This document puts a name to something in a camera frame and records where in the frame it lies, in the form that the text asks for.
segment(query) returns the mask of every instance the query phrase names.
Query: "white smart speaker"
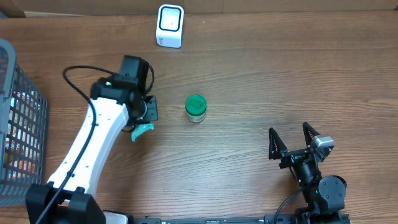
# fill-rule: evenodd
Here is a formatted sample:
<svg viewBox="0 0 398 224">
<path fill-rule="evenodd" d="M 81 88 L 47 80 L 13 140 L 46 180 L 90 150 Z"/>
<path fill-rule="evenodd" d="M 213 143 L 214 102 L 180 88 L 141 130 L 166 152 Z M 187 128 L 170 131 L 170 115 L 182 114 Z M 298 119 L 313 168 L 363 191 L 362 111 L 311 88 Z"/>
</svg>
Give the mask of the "white smart speaker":
<svg viewBox="0 0 398 224">
<path fill-rule="evenodd" d="M 159 8 L 156 26 L 156 42 L 162 47 L 180 48 L 184 9 L 181 6 L 164 4 Z"/>
</svg>

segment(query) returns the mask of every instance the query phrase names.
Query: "wood grain surface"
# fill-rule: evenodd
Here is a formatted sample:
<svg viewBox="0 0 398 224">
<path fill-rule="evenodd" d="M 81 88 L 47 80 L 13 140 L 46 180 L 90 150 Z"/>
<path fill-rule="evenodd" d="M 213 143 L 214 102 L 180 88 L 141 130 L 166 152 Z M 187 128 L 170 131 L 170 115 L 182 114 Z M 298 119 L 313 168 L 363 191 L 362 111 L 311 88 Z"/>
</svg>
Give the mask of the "wood grain surface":
<svg viewBox="0 0 398 224">
<path fill-rule="evenodd" d="M 87 108 L 61 71 L 118 72 L 125 54 L 153 65 L 160 119 L 135 143 L 118 136 L 99 181 L 102 209 L 160 218 L 275 213 L 298 185 L 268 160 L 268 129 L 299 149 L 308 121 L 335 139 L 320 170 L 347 181 L 343 213 L 353 223 L 398 223 L 397 21 L 394 11 L 187 16 L 181 49 L 156 44 L 156 16 L 2 19 L 0 37 L 49 99 L 46 180 Z M 103 75 L 70 73 L 86 93 Z M 194 93 L 208 102 L 200 124 L 185 117 Z M 300 196 L 282 213 L 302 206 Z M 24 206 L 0 208 L 0 217 L 27 223 Z"/>
</svg>

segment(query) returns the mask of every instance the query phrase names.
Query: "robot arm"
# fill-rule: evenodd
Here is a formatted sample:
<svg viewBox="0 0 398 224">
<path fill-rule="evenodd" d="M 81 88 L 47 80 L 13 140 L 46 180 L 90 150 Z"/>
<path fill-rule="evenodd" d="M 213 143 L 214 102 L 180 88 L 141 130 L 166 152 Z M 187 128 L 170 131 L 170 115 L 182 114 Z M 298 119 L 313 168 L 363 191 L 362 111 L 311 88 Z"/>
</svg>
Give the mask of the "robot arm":
<svg viewBox="0 0 398 224">
<path fill-rule="evenodd" d="M 93 84 L 89 99 L 66 77 L 65 72 L 74 68 L 91 68 L 110 73 L 111 76 L 100 78 Z M 148 69 L 152 72 L 152 83 L 146 89 Z M 154 82 L 154 72 L 145 60 L 127 55 L 119 74 L 102 68 L 78 65 L 66 68 L 64 78 L 92 103 L 95 110 L 89 105 L 86 118 L 69 153 L 50 176 L 47 184 L 32 184 L 29 187 L 26 193 L 29 221 L 36 224 L 106 223 L 108 218 L 94 200 L 101 171 L 116 136 L 123 127 L 132 126 L 134 129 L 138 125 L 158 119 L 156 98 L 147 96 Z M 58 206 L 64 201 L 69 201 L 68 207 Z M 122 220 L 126 218 L 117 214 L 109 214 L 109 217 L 113 220 L 115 217 L 121 217 Z"/>
<path fill-rule="evenodd" d="M 97 113 L 97 127 L 83 157 L 80 159 L 64 190 L 73 192 L 77 188 L 82 188 L 85 194 L 91 194 L 95 197 L 106 158 L 109 155 L 116 136 L 127 125 L 129 115 L 126 105 L 119 105 L 116 103 L 116 100 L 98 98 L 97 100 L 91 100 L 91 102 L 94 104 Z M 47 182 L 52 183 L 53 188 L 59 188 L 65 178 L 65 174 L 70 170 L 86 141 L 92 122 L 93 112 L 89 106 L 86 118 L 69 153 Z"/>
<path fill-rule="evenodd" d="M 300 186 L 296 193 L 302 192 L 307 204 L 305 208 L 296 209 L 292 222 L 349 223 L 348 215 L 340 213 L 345 207 L 346 181 L 336 175 L 322 177 L 318 168 L 318 163 L 329 156 L 335 142 L 329 135 L 316 132 L 307 122 L 303 123 L 303 131 L 306 148 L 289 151 L 277 132 L 269 129 L 269 159 L 280 159 L 279 167 L 290 169 Z M 282 203 L 275 216 L 267 217 L 270 223 L 278 223 L 279 212 L 290 198 Z"/>
</svg>

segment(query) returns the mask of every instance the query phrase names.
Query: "small container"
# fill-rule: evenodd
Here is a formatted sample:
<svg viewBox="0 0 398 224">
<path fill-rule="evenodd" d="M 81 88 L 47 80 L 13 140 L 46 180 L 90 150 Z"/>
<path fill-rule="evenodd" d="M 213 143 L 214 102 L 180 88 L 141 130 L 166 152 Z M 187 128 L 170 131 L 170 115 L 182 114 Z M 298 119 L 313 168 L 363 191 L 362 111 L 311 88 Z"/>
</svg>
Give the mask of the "small container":
<svg viewBox="0 0 398 224">
<path fill-rule="evenodd" d="M 192 122 L 203 121 L 206 117 L 207 104 L 203 96 L 192 95 L 185 102 L 185 111 L 188 119 Z"/>
</svg>

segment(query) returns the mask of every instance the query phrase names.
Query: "gray basket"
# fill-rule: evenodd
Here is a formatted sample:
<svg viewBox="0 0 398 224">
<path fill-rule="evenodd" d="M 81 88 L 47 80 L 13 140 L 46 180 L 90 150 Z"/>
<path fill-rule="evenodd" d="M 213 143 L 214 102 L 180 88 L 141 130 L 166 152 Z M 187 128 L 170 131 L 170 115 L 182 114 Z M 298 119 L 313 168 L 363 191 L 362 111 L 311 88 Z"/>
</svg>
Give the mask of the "gray basket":
<svg viewBox="0 0 398 224">
<path fill-rule="evenodd" d="M 17 64 L 12 45 L 0 39 L 0 206 L 25 203 L 33 183 L 44 178 L 49 108 L 40 90 Z"/>
</svg>

